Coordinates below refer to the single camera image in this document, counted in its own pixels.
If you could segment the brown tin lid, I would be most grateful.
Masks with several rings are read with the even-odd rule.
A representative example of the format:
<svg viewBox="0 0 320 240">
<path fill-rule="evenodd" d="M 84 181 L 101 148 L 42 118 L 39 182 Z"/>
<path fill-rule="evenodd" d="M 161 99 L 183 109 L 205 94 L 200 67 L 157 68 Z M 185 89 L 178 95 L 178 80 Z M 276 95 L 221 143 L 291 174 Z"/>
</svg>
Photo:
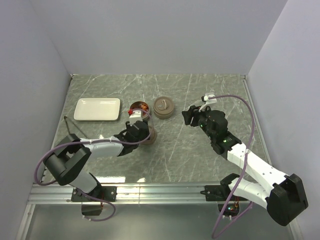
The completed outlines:
<svg viewBox="0 0 320 240">
<path fill-rule="evenodd" d="M 150 126 L 148 128 L 149 128 L 150 137 L 149 139 L 144 141 L 142 145 L 152 145 L 157 139 L 157 131 Z"/>
<path fill-rule="evenodd" d="M 160 96 L 154 100 L 153 109 L 159 108 L 165 110 L 167 108 L 174 109 L 175 105 L 173 100 L 168 96 Z"/>
</svg>

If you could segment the metal food tongs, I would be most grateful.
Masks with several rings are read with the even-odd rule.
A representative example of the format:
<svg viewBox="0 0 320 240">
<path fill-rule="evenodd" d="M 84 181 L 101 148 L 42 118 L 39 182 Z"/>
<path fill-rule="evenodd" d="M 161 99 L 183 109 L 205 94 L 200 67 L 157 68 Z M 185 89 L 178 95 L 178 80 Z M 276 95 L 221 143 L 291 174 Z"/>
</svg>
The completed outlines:
<svg viewBox="0 0 320 240">
<path fill-rule="evenodd" d="M 79 126 L 76 125 L 76 123 L 71 120 L 70 118 L 68 118 L 66 115 L 63 116 L 63 120 L 64 120 L 64 123 L 65 123 L 65 127 L 66 127 L 66 130 L 68 132 L 68 134 L 71 134 L 71 131 L 70 131 L 70 127 L 69 127 L 69 123 L 71 123 L 86 139 L 88 139 L 89 137 L 81 130 L 81 128 Z"/>
</svg>

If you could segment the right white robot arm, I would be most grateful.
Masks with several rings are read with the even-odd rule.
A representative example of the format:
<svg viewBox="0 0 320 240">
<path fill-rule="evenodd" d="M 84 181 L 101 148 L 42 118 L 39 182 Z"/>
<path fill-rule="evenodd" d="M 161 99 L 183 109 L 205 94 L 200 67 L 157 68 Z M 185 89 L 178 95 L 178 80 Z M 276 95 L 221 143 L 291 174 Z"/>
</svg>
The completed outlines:
<svg viewBox="0 0 320 240">
<path fill-rule="evenodd" d="M 281 226 L 288 225 L 308 208 L 302 179 L 294 173 L 287 175 L 277 170 L 247 149 L 228 131 L 224 112 L 192 105 L 182 115 L 186 125 L 201 128 L 218 155 L 255 179 L 256 182 L 249 182 L 235 173 L 228 175 L 220 182 L 220 194 L 224 199 L 231 200 L 235 196 L 247 199 L 265 208 Z"/>
</svg>

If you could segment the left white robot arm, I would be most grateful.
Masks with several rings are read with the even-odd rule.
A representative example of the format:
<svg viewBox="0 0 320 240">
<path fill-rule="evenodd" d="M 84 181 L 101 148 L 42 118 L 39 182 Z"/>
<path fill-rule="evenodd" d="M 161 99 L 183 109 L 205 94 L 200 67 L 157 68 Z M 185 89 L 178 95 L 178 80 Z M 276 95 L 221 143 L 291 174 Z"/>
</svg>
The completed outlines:
<svg viewBox="0 0 320 240">
<path fill-rule="evenodd" d="M 43 163 L 59 185 L 71 185 L 89 200 L 103 198 L 101 183 L 83 170 L 90 159 L 121 157 L 130 154 L 140 143 L 150 138 L 146 121 L 126 122 L 126 129 L 105 139 L 84 139 L 74 133 L 66 136 Z"/>
</svg>

